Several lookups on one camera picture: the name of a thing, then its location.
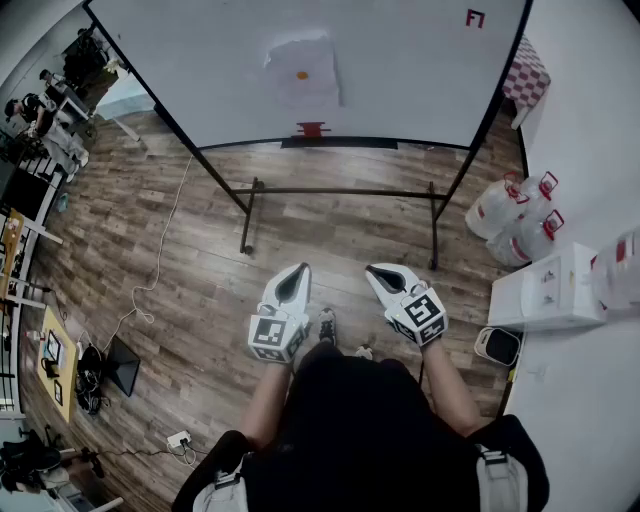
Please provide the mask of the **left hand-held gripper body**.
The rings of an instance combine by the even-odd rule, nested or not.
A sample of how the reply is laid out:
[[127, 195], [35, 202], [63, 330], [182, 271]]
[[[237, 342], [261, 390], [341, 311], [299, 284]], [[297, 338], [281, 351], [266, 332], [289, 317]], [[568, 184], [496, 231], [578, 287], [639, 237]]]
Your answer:
[[307, 338], [309, 316], [290, 313], [267, 303], [260, 303], [251, 316], [248, 346], [252, 353], [267, 363], [289, 364]]

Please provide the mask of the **person's black top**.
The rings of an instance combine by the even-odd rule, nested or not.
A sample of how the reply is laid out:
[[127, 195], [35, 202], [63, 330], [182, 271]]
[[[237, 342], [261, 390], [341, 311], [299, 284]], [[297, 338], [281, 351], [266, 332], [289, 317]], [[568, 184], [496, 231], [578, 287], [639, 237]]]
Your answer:
[[543, 512], [544, 462], [513, 415], [468, 437], [397, 360], [318, 342], [292, 376], [274, 440], [226, 432], [172, 512]]

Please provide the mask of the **small white space heater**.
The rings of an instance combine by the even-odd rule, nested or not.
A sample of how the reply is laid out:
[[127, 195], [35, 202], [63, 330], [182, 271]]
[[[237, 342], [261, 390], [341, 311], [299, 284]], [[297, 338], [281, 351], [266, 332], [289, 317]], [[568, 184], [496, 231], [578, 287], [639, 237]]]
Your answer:
[[519, 334], [498, 327], [483, 328], [475, 341], [475, 353], [505, 367], [515, 364], [521, 348]]

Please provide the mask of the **red whiteboard eraser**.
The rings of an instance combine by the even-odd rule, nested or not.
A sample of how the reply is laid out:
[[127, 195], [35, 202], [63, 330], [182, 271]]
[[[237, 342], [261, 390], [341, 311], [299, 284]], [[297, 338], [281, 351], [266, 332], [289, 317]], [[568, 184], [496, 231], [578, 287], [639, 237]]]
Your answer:
[[322, 138], [331, 129], [325, 126], [324, 122], [298, 122], [296, 124], [296, 132], [292, 138]]

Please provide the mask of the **red checkered cloth table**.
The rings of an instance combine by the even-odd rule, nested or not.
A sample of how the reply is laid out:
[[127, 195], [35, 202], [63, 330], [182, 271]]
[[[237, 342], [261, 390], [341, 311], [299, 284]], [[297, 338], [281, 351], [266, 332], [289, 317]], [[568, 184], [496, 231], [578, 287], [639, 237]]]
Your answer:
[[541, 101], [550, 83], [550, 75], [538, 53], [523, 35], [502, 86], [505, 98], [512, 100], [516, 107], [516, 115], [511, 123], [513, 130], [519, 128], [529, 112]]

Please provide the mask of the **black office chair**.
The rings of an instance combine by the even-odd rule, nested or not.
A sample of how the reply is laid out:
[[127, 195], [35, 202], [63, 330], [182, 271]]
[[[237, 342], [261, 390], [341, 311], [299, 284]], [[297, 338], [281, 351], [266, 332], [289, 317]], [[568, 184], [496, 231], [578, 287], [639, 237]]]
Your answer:
[[46, 446], [33, 431], [20, 442], [4, 441], [0, 448], [0, 485], [9, 493], [46, 490], [43, 474], [61, 464], [56, 448]]

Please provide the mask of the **person's left forearm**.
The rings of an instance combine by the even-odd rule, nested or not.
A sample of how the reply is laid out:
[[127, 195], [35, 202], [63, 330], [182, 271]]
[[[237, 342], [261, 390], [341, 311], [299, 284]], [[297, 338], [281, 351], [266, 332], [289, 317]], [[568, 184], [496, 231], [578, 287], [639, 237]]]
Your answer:
[[240, 425], [240, 432], [254, 448], [262, 449], [276, 437], [291, 376], [291, 363], [265, 366]]

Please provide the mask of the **yellow wooden table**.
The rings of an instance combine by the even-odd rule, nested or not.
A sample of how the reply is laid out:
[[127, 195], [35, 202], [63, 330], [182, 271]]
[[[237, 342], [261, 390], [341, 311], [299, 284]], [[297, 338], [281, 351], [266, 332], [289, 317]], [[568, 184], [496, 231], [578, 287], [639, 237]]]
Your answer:
[[76, 405], [79, 352], [52, 308], [47, 306], [41, 328], [37, 372], [54, 406], [69, 423]]

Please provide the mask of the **clear jug on dispenser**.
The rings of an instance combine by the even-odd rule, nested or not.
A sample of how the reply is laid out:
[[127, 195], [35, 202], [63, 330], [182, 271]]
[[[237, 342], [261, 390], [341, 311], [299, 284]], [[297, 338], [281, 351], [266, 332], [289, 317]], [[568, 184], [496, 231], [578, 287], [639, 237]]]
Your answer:
[[640, 305], [640, 225], [596, 254], [590, 276], [594, 298], [605, 310]]

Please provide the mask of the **white water dispenser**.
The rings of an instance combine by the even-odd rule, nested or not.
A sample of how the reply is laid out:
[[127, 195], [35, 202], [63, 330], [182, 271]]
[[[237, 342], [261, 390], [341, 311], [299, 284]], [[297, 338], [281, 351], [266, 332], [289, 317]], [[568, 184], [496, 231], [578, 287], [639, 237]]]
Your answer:
[[527, 332], [603, 324], [591, 285], [595, 257], [574, 243], [494, 281], [487, 324]]

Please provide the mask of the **white whiteboard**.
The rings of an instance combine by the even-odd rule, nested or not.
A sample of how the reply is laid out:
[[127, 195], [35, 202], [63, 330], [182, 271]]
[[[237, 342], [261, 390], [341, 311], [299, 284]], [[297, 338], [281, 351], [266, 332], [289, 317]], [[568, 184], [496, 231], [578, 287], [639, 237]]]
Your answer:
[[[468, 147], [500, 94], [533, 0], [87, 0], [139, 81], [200, 148], [324, 136]], [[337, 108], [281, 105], [274, 46], [325, 34]]]

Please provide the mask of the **person's right forearm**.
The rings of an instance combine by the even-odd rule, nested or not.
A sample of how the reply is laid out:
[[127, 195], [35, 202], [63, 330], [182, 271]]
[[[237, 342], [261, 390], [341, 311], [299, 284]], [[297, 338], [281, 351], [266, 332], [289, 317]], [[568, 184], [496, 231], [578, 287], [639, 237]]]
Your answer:
[[480, 409], [441, 339], [423, 346], [421, 355], [437, 416], [461, 436], [479, 430], [484, 425]]

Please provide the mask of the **person's left shoe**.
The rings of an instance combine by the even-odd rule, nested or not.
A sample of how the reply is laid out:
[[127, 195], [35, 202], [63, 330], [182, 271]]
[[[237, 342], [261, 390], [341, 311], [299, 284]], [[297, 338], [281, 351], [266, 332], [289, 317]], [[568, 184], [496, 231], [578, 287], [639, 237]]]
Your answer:
[[337, 345], [337, 321], [336, 314], [331, 308], [324, 308], [318, 315], [319, 341]]

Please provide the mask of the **white metal rack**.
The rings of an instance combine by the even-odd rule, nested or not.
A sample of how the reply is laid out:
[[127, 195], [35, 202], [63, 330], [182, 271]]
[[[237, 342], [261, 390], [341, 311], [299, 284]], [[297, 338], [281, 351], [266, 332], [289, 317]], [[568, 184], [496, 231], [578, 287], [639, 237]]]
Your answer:
[[24, 149], [14, 164], [0, 158], [0, 420], [23, 417], [19, 394], [22, 309], [44, 304], [32, 297], [41, 289], [28, 280], [41, 238], [55, 236], [46, 218], [62, 179], [46, 156]]

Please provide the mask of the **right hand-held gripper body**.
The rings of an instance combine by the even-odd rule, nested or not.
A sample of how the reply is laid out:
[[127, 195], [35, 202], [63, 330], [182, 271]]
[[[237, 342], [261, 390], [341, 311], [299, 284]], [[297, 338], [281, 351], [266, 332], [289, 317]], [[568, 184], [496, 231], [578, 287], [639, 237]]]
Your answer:
[[447, 330], [446, 310], [432, 287], [419, 281], [385, 311], [395, 332], [416, 345], [428, 345]]

